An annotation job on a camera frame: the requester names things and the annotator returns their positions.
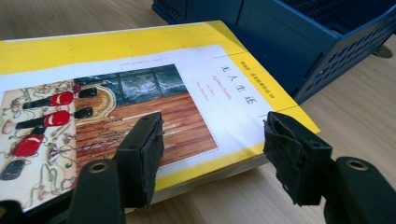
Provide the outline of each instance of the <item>book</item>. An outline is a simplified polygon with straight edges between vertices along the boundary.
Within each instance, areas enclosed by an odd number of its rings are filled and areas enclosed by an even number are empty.
[[[154,201],[265,163],[268,111],[318,128],[220,21],[0,42],[0,200],[25,210],[163,114]]]

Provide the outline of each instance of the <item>clamp jaw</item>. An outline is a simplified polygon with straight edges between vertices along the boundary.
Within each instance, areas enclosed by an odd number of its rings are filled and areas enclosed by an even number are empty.
[[[367,161],[331,159],[332,147],[292,117],[269,112],[264,154],[294,203],[319,205],[326,199],[327,223],[392,223],[396,193]]]

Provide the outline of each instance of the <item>paper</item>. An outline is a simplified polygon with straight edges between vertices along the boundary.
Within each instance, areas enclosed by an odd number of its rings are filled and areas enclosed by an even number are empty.
[[[111,158],[147,113],[163,113],[165,152],[157,177],[164,180],[249,147],[262,148],[262,120],[273,110],[219,45],[73,63],[0,76],[0,83],[0,171],[14,162],[8,168],[20,172],[14,179],[0,180],[0,200],[18,200],[25,209],[72,189],[81,166]],[[78,96],[88,89],[95,89],[95,94]],[[47,98],[60,103],[67,96],[57,94],[67,91],[74,97],[69,104],[23,108],[26,102]],[[84,112],[89,114],[86,118],[73,118],[88,107],[92,113]],[[37,125],[46,126],[39,119],[50,124],[59,111],[70,119],[47,125],[33,155],[14,152],[24,137],[37,132]],[[32,119],[42,123],[22,125]],[[11,123],[22,128],[13,130]]]

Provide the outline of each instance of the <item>blue plastic crate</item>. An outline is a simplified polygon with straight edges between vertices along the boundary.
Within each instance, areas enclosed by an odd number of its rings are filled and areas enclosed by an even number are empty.
[[[151,8],[170,24],[186,22],[187,0],[154,0]]]
[[[396,30],[395,0],[246,0],[241,40],[299,103]]]
[[[221,20],[235,27],[243,0],[154,0],[152,9],[170,24]]]

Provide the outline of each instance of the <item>wooden floor in painting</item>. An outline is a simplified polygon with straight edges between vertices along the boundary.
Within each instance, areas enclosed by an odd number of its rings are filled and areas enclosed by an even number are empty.
[[[125,135],[146,114],[163,114],[165,151],[161,165],[180,161],[217,147],[188,93],[115,108],[106,119],[77,126],[77,162],[112,158]]]

